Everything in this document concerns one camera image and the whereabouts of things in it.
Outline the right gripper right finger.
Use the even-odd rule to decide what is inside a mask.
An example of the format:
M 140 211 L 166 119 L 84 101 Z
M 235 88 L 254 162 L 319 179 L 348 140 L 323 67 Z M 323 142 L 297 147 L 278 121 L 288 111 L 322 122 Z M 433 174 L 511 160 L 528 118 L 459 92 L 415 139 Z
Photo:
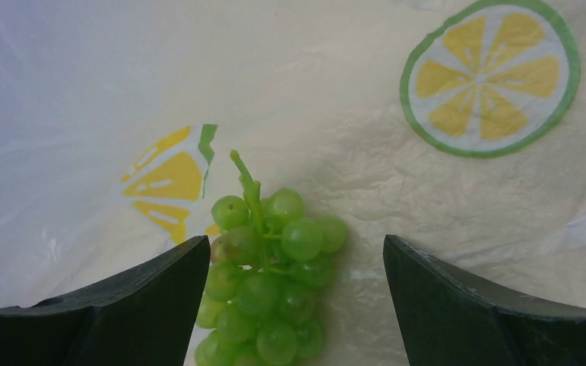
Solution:
M 383 260 L 412 365 L 586 365 L 586 308 L 451 265 L 396 235 Z

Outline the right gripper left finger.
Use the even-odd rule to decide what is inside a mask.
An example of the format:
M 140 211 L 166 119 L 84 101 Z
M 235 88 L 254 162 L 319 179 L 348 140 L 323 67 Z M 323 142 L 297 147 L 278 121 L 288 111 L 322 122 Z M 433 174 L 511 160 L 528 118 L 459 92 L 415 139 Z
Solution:
M 210 257 L 195 236 L 89 286 L 1 308 L 0 365 L 184 364 Z

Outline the green fake grapes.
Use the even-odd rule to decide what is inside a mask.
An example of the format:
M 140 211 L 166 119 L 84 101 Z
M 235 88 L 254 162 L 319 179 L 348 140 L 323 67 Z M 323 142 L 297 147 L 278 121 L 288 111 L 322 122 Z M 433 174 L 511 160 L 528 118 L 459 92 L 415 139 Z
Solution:
M 265 197 L 236 151 L 241 195 L 218 199 L 219 227 L 196 324 L 196 365 L 298 365 L 324 346 L 318 304 L 348 240 L 339 217 L 311 217 L 301 195 Z

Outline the clear plastic bag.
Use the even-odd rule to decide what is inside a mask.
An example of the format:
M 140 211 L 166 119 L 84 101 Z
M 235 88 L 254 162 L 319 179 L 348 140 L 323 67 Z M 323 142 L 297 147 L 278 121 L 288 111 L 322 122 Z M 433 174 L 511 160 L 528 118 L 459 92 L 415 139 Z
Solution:
M 0 307 L 31 306 L 167 249 L 122 175 L 152 143 L 217 126 L 208 179 L 237 149 L 264 188 L 297 188 L 355 232 L 324 365 L 405 363 L 384 283 L 397 233 L 441 258 L 586 307 L 586 1 L 554 1 L 581 53 L 562 122 L 497 159 L 411 130 L 412 49 L 463 1 L 0 1 Z

